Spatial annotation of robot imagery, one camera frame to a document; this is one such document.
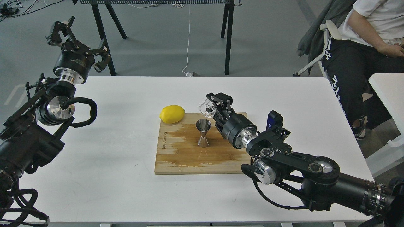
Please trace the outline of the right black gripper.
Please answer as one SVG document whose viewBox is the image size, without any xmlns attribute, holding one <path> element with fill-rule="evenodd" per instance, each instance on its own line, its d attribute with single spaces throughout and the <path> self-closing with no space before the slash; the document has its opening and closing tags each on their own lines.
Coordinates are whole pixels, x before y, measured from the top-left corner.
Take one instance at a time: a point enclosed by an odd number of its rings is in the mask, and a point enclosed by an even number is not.
<svg viewBox="0 0 404 227">
<path fill-rule="evenodd" d="M 217 114 L 213 117 L 215 127 L 222 138 L 236 149 L 245 148 L 254 138 L 257 138 L 257 127 L 244 115 L 235 113 L 231 108 L 233 99 L 222 92 L 206 95 L 213 98 L 217 104 Z"/>
</svg>

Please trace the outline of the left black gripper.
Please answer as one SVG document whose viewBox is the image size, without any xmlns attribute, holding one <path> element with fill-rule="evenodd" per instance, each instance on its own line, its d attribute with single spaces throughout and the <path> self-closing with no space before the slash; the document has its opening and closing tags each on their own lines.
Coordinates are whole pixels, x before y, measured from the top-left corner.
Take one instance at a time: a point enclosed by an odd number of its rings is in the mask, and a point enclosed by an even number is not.
<svg viewBox="0 0 404 227">
<path fill-rule="evenodd" d="M 75 20 L 72 16 L 68 22 L 56 21 L 50 34 L 46 36 L 47 44 L 58 46 L 61 53 L 55 63 L 53 72 L 56 76 L 62 77 L 70 73 L 75 80 L 73 83 L 82 84 L 87 81 L 88 73 L 93 66 L 95 71 L 100 73 L 108 65 L 111 55 L 107 47 L 107 39 L 103 38 L 97 49 L 90 49 L 88 46 L 80 46 L 80 42 L 73 34 L 71 27 Z M 100 56 L 100 61 L 95 61 L 95 57 Z"/>
</svg>

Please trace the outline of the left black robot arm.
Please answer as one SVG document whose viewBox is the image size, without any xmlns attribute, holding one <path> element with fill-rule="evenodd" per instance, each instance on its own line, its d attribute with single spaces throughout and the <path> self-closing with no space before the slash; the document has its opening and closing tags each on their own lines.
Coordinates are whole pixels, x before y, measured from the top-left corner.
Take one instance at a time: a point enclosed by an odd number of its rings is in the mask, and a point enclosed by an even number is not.
<svg viewBox="0 0 404 227">
<path fill-rule="evenodd" d="M 92 124 L 97 105 L 92 99 L 75 97 L 76 85 L 86 82 L 89 70 L 104 70 L 111 60 L 106 39 L 90 49 L 72 32 L 75 17 L 56 21 L 47 44 L 61 48 L 53 72 L 55 78 L 42 74 L 39 80 L 26 83 L 28 101 L 4 122 L 1 132 L 1 226 L 27 225 L 46 227 L 49 216 L 34 208 L 35 189 L 20 189 L 19 179 L 49 164 L 64 148 L 61 138 L 69 127 Z"/>
</svg>

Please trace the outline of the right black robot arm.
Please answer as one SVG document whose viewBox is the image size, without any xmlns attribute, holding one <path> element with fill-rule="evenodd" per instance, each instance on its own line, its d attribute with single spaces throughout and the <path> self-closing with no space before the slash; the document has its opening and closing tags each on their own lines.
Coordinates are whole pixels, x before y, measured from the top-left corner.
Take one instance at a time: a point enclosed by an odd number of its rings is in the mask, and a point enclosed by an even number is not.
<svg viewBox="0 0 404 227">
<path fill-rule="evenodd" d="M 403 226 L 403 178 L 396 177 L 389 185 L 371 182 L 340 172 L 339 165 L 324 156 L 293 152 L 284 140 L 290 131 L 283 127 L 283 117 L 271 111 L 266 130 L 257 127 L 244 115 L 231 108 L 233 99 L 224 93 L 206 95 L 206 110 L 222 137 L 237 149 L 245 148 L 250 164 L 242 164 L 242 172 L 253 180 L 259 194 L 269 203 L 288 210 L 327 210 L 332 204 L 372 216 L 361 224 L 373 227 Z M 301 199 L 303 205 L 285 206 L 270 200 L 258 183 L 275 184 Z"/>
</svg>

